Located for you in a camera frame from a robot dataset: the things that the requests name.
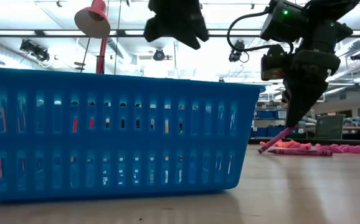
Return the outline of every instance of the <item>crayon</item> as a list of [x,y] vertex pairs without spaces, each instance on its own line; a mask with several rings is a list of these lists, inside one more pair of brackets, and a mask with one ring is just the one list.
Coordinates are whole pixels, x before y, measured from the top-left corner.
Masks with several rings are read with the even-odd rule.
[[294,155],[294,156],[332,156],[332,152],[329,150],[322,151],[305,151],[299,149],[273,149],[268,152],[278,155]]
[[276,142],[284,138],[286,135],[291,133],[293,131],[293,128],[286,128],[284,131],[280,132],[280,134],[277,134],[272,140],[270,140],[266,145],[262,146],[258,151],[259,153],[262,153],[266,151],[268,148],[272,147]]

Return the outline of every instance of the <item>wall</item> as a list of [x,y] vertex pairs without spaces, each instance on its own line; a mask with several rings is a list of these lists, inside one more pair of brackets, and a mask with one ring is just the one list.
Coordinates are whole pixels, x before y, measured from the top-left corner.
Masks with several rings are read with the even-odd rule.
[[316,114],[352,110],[352,116],[357,117],[360,108],[360,87],[353,88],[353,91],[348,90],[345,100],[340,100],[339,93],[337,93],[335,98],[329,98],[327,102],[317,103],[313,108]]

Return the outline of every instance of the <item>blue plastic basket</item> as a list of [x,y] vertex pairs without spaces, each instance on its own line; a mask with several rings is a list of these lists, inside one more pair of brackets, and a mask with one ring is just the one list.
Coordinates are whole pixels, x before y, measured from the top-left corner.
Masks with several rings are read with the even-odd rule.
[[261,88],[0,69],[0,201],[231,189]]

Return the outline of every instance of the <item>ceiling beam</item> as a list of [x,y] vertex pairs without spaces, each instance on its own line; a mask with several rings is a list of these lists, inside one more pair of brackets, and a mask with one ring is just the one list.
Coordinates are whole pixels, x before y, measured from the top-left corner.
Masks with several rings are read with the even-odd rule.
[[[33,31],[32,34],[25,34],[24,31]],[[53,31],[56,34],[47,35],[45,32]],[[227,37],[227,29],[208,29],[209,37]],[[120,29],[112,30],[109,37],[143,37],[143,29]],[[360,29],[353,30],[354,34],[350,37],[359,38]],[[260,29],[233,29],[230,37],[259,37]],[[37,38],[78,38],[87,37],[82,35],[79,30],[19,30],[19,29],[0,29],[0,37],[37,37]]]

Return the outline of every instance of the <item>ceiling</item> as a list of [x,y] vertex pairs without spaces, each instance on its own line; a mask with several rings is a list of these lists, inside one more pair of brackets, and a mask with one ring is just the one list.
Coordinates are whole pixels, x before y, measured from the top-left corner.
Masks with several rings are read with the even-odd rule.
[[[228,29],[230,23],[239,16],[261,12],[270,0],[202,0],[202,13],[208,29]],[[304,5],[307,1],[296,0]],[[0,0],[0,30],[77,30],[74,23],[74,15],[77,11],[89,6],[91,0]],[[108,17],[112,30],[144,29],[146,20],[154,16],[149,11],[148,1],[111,0],[109,2]],[[240,21],[235,28],[238,29],[261,29],[265,16],[254,17]],[[360,30],[360,5],[349,14],[345,15],[340,22],[347,23],[354,30]],[[34,44],[48,49],[52,59],[48,63],[38,63],[34,58],[19,50],[23,39],[30,40]],[[257,37],[238,37],[233,41],[243,40],[246,47],[255,47],[267,44],[266,41]],[[336,46],[337,51],[345,51],[350,45],[360,39],[346,39]],[[223,37],[212,37],[207,42],[200,42],[201,48],[194,50],[170,37],[163,37],[148,43],[143,37],[119,37],[114,38],[118,42],[118,48],[125,54],[136,60],[120,60],[115,57],[115,51],[107,47],[105,73],[120,75],[136,75],[146,77],[169,77],[187,78],[192,80],[205,80],[216,82],[220,77],[227,82],[261,82],[260,58],[266,52],[249,53],[247,63],[229,62],[230,47]],[[74,62],[82,62],[88,45],[88,38],[38,38],[38,37],[0,37],[0,54],[5,50],[16,54],[19,59],[26,57],[29,63],[36,66],[32,68],[44,68],[66,72],[78,72]],[[84,72],[94,73],[96,56],[100,51],[101,40],[90,39],[88,53],[86,54]],[[172,60],[162,62],[154,61],[151,56],[157,48],[163,49]],[[332,80],[332,82],[352,81],[348,70],[359,65],[360,62],[352,62],[345,55],[341,57],[342,65],[339,72],[344,75]],[[278,93],[278,88],[271,93]]]

